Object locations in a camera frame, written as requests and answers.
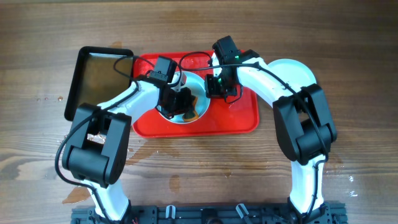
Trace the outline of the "orange sponge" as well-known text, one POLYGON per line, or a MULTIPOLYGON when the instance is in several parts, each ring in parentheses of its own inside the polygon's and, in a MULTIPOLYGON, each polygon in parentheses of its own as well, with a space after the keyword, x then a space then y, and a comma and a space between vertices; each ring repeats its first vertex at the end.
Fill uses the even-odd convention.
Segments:
POLYGON ((185 123, 195 121, 199 118, 199 115, 195 109, 198 98, 195 96, 192 102, 192 107, 182 116, 185 123))

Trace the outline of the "black water tray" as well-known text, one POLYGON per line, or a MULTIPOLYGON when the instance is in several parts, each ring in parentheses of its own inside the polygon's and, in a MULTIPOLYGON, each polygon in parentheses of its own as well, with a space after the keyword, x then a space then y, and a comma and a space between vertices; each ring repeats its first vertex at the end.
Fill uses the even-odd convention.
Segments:
POLYGON ((84 46, 78 52, 64 117, 72 121, 82 103, 98 105, 128 89, 131 81, 113 69, 117 59, 132 56, 129 49, 84 46))

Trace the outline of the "red plastic tray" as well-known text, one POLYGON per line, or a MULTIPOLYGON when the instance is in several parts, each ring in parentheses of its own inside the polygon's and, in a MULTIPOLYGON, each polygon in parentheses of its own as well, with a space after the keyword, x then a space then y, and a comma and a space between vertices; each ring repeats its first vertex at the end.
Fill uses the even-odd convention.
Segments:
MULTIPOLYGON (((179 62, 188 52, 163 52, 143 54, 141 57, 156 63, 159 55, 172 58, 179 62)), ((186 57, 184 68, 208 67, 209 57, 205 54, 195 54, 186 57)), ((147 62, 136 60, 132 69, 134 77, 145 74, 152 69, 147 62)), ((233 104, 227 104, 223 99, 208 99, 210 106, 207 112, 192 123, 175 124, 165 119, 153 109, 142 115, 133 125, 136 134, 144 138, 171 138, 183 136, 204 136, 217 134, 249 133, 259 124, 257 95, 248 88, 243 89, 242 98, 233 104)))

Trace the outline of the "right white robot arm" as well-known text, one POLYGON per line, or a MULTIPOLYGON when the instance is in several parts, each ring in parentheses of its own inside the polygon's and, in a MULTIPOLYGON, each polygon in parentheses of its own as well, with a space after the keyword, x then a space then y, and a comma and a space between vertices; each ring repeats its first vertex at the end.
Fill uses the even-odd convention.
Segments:
POLYGON ((302 62, 278 59, 271 63, 258 55, 237 55, 209 62, 216 86, 227 78, 259 95, 272 106, 277 142, 291 161, 292 190, 288 204, 296 222, 309 223, 324 214, 323 167, 337 131, 328 102, 313 72, 302 62))

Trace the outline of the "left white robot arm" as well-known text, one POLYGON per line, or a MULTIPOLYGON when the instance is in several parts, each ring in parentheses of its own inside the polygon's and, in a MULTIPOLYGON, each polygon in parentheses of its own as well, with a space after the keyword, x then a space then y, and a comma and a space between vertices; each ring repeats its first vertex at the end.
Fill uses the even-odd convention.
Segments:
POLYGON ((203 85, 192 80, 158 86, 133 81, 113 99, 98 105, 83 103, 78 107, 72 128, 55 157, 55 169, 69 170, 74 180, 65 182, 89 190, 95 212, 93 223, 132 223, 133 211, 119 177, 126 163, 131 124, 159 104, 165 90, 198 98, 203 85))

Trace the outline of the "white plate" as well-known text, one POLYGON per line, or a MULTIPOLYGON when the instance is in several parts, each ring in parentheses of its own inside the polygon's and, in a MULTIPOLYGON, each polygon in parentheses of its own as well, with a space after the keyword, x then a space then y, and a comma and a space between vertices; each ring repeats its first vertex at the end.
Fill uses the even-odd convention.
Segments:
MULTIPOLYGON (((170 85, 169 88, 175 91, 180 91, 182 88, 185 87, 189 88, 192 92, 192 95, 198 98, 195 109, 199 115, 199 119, 206 113, 210 105, 210 99, 206 97, 204 80, 202 79, 202 77, 192 72, 180 73, 179 71, 177 71, 174 74, 172 82, 168 83, 168 85, 170 85)), ((183 121, 181 114, 174 116, 172 119, 166 119, 166 120, 175 124, 188 124, 183 121)))
POLYGON ((316 84, 313 72, 302 62, 293 59, 278 59, 268 64, 270 71, 282 79, 295 92, 302 87, 316 84))

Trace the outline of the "black mounting rail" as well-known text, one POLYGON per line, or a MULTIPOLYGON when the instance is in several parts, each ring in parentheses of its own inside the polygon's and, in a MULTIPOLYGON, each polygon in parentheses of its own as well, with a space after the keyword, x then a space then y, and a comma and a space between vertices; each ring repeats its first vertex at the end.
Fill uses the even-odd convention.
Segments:
MULTIPOLYGON (((197 207, 132 206, 119 223, 304 223, 287 203, 214 205, 197 207)), ((348 223, 345 204, 325 202, 306 223, 348 223)), ((94 207, 72 210, 70 223, 108 223, 94 207)))

